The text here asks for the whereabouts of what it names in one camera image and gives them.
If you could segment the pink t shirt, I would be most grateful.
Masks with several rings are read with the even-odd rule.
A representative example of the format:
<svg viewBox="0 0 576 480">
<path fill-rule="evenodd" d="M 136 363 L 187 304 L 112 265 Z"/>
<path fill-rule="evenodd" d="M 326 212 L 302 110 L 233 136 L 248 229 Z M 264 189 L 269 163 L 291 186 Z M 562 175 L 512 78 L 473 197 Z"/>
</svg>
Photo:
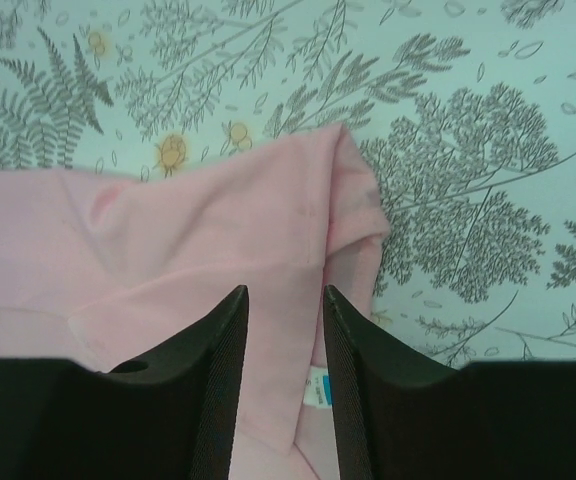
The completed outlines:
<svg viewBox="0 0 576 480">
<path fill-rule="evenodd" d="M 368 314 L 389 223 L 350 132 L 288 135 L 152 183 L 0 171 L 0 357 L 108 371 L 249 291 L 230 475 L 335 479 L 322 292 Z"/>
</svg>

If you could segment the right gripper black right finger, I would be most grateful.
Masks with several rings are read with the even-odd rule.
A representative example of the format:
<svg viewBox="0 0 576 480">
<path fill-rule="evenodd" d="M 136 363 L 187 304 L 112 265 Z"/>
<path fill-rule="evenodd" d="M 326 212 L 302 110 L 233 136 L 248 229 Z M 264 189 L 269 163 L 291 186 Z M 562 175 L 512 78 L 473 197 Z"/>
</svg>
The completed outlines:
<svg viewBox="0 0 576 480">
<path fill-rule="evenodd" d="M 576 479 L 576 361 L 453 369 L 323 300 L 342 478 Z"/>
</svg>

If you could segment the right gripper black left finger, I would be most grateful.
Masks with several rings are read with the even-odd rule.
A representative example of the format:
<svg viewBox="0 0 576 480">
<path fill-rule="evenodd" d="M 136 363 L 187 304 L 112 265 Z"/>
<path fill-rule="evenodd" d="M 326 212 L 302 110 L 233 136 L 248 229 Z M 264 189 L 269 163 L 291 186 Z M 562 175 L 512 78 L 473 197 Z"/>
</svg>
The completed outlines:
<svg viewBox="0 0 576 480">
<path fill-rule="evenodd" d="M 225 479 L 248 332 L 238 286 L 107 373 L 0 358 L 0 479 Z"/>
</svg>

